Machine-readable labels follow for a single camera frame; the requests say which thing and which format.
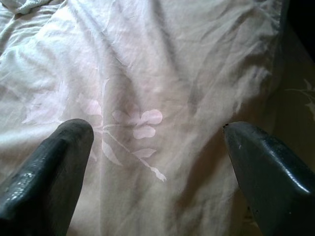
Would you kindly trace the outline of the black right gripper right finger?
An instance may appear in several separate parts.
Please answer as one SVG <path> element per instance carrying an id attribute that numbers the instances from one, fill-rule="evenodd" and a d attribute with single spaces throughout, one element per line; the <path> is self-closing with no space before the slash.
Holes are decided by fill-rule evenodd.
<path id="1" fill-rule="evenodd" d="M 265 236 L 315 234 L 315 174 L 281 140 L 247 122 L 223 126 L 253 217 Z"/>

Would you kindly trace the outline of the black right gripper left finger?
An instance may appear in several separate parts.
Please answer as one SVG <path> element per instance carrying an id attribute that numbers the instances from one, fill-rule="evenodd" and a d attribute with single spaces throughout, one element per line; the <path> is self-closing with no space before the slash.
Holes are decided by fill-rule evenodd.
<path id="1" fill-rule="evenodd" d="M 92 126 L 71 119 L 0 185 L 2 236 L 64 236 L 74 214 L 94 141 Z"/>

